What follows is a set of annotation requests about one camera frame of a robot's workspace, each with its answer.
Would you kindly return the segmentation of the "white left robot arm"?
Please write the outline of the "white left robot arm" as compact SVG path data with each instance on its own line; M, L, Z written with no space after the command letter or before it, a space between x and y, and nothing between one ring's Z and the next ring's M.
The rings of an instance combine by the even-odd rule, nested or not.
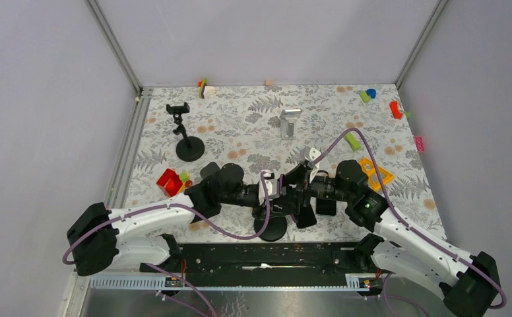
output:
M272 218L272 203L286 193L283 178L269 170L259 182L244 184L243 168L236 164L207 164L202 181L171 198L143 207L108 209L104 203L90 205L67 231L68 249L62 256L80 276L106 269L133 269L141 264L159 265L164 271L177 269L181 254L172 248L167 229L199 221L236 240L261 238ZM262 227L240 236L214 224L223 204L264 209Z

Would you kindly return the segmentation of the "black phone stand with phone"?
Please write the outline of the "black phone stand with phone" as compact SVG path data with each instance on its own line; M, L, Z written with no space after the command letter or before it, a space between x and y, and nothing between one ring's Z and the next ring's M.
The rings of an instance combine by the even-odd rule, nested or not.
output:
M270 201L270 217L268 225L259 238L266 242L274 242L281 239L287 231L287 217L296 211L296 204L287 199L274 199ZM252 208L253 228L258 233L263 227L266 217L266 205L263 203Z

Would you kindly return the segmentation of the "floral patterned mat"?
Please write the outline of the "floral patterned mat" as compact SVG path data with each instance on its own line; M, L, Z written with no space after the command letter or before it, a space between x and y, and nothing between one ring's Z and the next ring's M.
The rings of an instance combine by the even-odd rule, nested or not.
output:
M376 98L364 103L360 91L368 85L286 85L218 87L216 95L200 99L195 87L156 88L139 140L135 165L124 205L136 207L165 198L156 181L170 168L186 172L194 183L210 162L234 163L243 168L248 184L259 180L260 171L282 174L297 165L300 151L313 147L329 154L321 161L323 174L334 176L344 160L375 157L378 165L395 179L387 184L395 207L409 219L445 238L420 154L406 118L394 119L389 104L400 101L395 85L374 85ZM187 134L205 144L201 158L184 162L177 157L181 135L166 105L187 102L183 114ZM296 123L296 138L284 140L280 114L285 109L302 109ZM354 152L344 140L351 132L361 148Z

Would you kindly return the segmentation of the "blue heart block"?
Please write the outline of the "blue heart block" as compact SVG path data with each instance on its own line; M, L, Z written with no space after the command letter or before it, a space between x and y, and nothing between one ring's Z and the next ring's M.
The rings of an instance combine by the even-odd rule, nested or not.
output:
M375 89L370 88L370 89L367 89L366 94L370 98L374 99L374 98L376 98L377 91Z

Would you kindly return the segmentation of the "red curved block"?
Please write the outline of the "red curved block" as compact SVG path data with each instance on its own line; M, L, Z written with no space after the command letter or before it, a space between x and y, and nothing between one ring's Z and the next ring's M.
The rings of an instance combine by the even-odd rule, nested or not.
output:
M399 108L399 103L396 100L393 100L390 102L389 107L394 119L401 120L403 117L403 113Z

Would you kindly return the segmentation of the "green toy block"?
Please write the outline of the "green toy block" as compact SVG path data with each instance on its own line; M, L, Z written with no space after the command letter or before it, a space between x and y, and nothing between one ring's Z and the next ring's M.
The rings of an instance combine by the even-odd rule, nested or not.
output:
M359 141L354 137L354 135L349 132L344 136L344 140L349 144L350 148L356 152L359 151L361 148L361 145Z

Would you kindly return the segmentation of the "black smartphone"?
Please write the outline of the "black smartphone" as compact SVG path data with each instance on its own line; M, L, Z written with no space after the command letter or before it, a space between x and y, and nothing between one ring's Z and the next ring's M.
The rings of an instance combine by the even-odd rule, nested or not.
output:
M301 206L298 214L295 216L296 226L299 229L305 229L317 224L315 212L311 205Z

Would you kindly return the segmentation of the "black round-base phone stand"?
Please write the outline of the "black round-base phone stand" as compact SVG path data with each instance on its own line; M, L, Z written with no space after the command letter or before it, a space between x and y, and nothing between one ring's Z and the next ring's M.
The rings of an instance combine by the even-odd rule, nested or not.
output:
M182 115L190 113L188 103L184 102L181 106L167 104L166 111L172 115L174 123L177 125L172 132L182 136L182 140L176 146L177 157L184 162L193 162L201 158L205 152L205 144L198 137L188 135L183 124Z

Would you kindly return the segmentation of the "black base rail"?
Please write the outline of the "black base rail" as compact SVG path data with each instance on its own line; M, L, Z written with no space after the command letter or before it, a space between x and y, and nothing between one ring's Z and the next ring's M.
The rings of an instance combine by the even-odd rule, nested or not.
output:
M163 269L196 287L345 287L346 276L373 281L388 272L371 255L359 242L190 243L155 268L141 264L139 270Z

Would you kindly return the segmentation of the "silver metal phone stand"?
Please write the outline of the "silver metal phone stand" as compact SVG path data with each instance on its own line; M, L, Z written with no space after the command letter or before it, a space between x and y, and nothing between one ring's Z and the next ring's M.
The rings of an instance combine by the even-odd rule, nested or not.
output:
M285 109L280 114L281 138L290 140L296 138L296 123L302 114L302 109Z

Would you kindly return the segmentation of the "blue-edged smartphone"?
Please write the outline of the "blue-edged smartphone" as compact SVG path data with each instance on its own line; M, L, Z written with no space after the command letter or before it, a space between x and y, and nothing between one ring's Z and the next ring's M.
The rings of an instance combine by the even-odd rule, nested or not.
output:
M337 213L337 202L327 199L316 199L315 213L317 215L334 217Z

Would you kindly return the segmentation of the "red toy car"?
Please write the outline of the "red toy car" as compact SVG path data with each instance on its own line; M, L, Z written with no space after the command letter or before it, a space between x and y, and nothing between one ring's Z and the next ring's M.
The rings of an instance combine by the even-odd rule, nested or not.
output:
M182 172L178 174L175 170L167 168L156 181L156 185L166 197L173 197L190 188L193 185L193 181L188 173Z

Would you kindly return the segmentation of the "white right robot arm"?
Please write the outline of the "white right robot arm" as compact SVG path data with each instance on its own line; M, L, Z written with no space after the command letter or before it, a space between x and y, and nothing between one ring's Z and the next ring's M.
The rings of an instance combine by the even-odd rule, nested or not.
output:
M372 190L368 176L355 160L337 166L335 177L320 176L309 161L282 177L284 197L298 209L317 202L345 202L345 213L369 234L354 261L358 269L376 267L409 279L439 297L455 316L483 316L499 294L496 261L491 255L470 252L446 243L398 211Z

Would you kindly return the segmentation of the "stacked coloured blocks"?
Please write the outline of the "stacked coloured blocks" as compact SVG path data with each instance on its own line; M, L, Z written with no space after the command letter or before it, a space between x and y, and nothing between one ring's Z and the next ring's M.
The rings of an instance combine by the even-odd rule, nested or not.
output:
M207 83L207 78L204 77L198 82L198 96L200 99L211 98L216 95L216 88Z

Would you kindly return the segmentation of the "grey stand on wooden base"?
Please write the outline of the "grey stand on wooden base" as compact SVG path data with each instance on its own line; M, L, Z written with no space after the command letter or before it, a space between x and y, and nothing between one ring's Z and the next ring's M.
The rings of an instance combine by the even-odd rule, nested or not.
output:
M204 180L208 177L219 176L221 168L216 162L210 162L200 170L200 177Z

